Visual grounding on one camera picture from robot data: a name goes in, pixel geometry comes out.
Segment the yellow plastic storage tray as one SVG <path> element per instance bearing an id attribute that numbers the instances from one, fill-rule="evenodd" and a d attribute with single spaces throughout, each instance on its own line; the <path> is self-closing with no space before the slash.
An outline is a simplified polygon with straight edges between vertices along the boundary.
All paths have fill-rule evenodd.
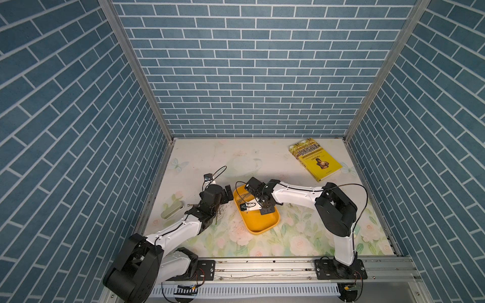
<path id="1" fill-rule="evenodd" d="M 268 215 L 261 215 L 260 211 L 242 212 L 239 209 L 241 203 L 256 202 L 254 197 L 245 190 L 244 185 L 236 188 L 233 191 L 233 195 L 237 211 L 239 212 L 245 227 L 251 234 L 260 235 L 274 228 L 280 222 L 280 213 L 278 209 L 275 209 L 274 213 Z"/>

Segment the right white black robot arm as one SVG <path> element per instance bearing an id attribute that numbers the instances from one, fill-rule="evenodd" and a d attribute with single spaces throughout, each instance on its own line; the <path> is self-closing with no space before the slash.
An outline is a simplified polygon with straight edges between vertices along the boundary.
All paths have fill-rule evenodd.
<path id="1" fill-rule="evenodd" d="M 341 187 L 327 183 L 323 187 L 304 187 L 272 179 L 263 183 L 251 178 L 244 189 L 253 197 L 246 203 L 248 211 L 257 210 L 261 215 L 275 212 L 277 205 L 290 203 L 316 211 L 325 228 L 333 234 L 334 263 L 350 267 L 357 258 L 354 230 L 363 211 Z"/>

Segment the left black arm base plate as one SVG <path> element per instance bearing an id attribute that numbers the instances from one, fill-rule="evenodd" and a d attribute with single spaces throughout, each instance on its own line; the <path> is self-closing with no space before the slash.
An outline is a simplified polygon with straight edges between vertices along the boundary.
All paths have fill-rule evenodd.
<path id="1" fill-rule="evenodd" d="M 198 284 L 204 281 L 213 281 L 215 266 L 215 260 L 199 260 L 197 263 L 191 263 L 187 272 L 177 279 L 178 281 L 194 281 Z"/>

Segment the placed silver screws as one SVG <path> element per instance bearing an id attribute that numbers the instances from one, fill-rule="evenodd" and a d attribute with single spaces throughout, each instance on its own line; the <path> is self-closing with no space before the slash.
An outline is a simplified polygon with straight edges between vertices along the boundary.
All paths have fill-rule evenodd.
<path id="1" fill-rule="evenodd" d="M 215 224 L 218 225 L 219 223 L 222 222 L 222 217 L 223 217 L 223 212 L 224 207 L 222 205 L 218 206 L 216 209 L 216 216 L 215 216 Z"/>

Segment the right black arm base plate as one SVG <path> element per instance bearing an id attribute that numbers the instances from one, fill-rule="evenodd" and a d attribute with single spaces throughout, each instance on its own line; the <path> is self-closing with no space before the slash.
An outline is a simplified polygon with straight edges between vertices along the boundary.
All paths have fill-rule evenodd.
<path id="1" fill-rule="evenodd" d="M 318 280 L 366 280 L 368 275 L 364 263 L 355 259 L 352 265 L 344 265 L 335 259 L 320 258 L 314 260 Z"/>

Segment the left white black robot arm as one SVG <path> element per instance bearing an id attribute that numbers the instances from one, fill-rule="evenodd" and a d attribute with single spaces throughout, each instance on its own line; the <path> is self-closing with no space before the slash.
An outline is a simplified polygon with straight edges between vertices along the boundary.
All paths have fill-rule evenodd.
<path id="1" fill-rule="evenodd" d="M 193 278 L 198 256 L 179 246 L 210 227 L 219 207 L 233 199 L 230 186 L 208 185 L 200 202 L 176 223 L 147 236 L 130 236 L 104 275 L 103 286 L 124 302 L 145 302 L 157 282 Z"/>

